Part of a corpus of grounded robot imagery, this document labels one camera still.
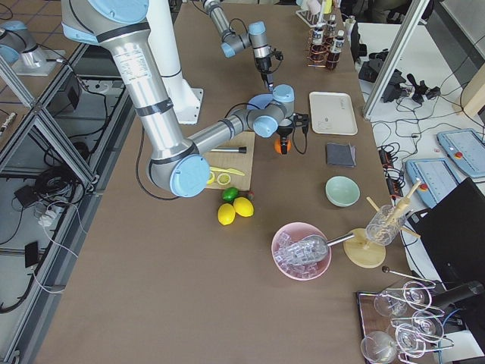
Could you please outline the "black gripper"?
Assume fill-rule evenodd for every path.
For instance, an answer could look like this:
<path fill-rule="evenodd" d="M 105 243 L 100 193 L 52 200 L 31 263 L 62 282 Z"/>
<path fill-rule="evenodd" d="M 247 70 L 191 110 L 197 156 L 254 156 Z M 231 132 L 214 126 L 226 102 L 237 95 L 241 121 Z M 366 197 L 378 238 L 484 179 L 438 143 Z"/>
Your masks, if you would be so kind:
<path fill-rule="evenodd" d="M 268 91 L 274 89 L 273 71 L 271 59 L 275 57 L 279 62 L 283 60 L 283 53 L 274 48 L 253 49 L 255 65 L 260 74 L 264 75 L 264 85 Z"/>
<path fill-rule="evenodd" d="M 309 129 L 309 115 L 294 113 L 291 117 L 283 120 L 283 125 L 277 128 L 277 134 L 280 136 L 280 153 L 287 154 L 287 137 L 297 128 L 301 128 L 306 136 Z"/>

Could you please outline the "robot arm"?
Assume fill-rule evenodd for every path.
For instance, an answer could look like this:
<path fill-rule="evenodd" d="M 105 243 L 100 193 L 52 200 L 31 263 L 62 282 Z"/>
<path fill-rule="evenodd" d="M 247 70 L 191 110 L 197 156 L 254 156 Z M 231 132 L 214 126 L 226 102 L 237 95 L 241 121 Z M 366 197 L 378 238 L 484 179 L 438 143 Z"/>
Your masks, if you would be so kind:
<path fill-rule="evenodd" d="M 152 144 L 147 167 L 150 181 L 177 197 L 201 193 L 210 175 L 204 153 L 246 130 L 272 136 L 294 115 L 294 90 L 281 84 L 263 109 L 236 110 L 228 118 L 185 137 L 177 116 L 181 95 L 192 96 L 186 81 L 175 86 L 169 75 L 181 69 L 171 11 L 166 1 L 63 1 L 64 35 L 73 41 L 107 49 L 130 94 L 136 114 Z"/>
<path fill-rule="evenodd" d="M 268 42 L 266 26 L 257 21 L 245 27 L 244 33 L 237 33 L 227 19 L 220 1 L 203 1 L 204 12 L 211 18 L 219 36 L 221 49 L 226 58 L 232 58 L 245 49 L 251 49 L 255 66 L 266 89 L 274 90 L 273 73 L 279 68 L 283 53 Z"/>

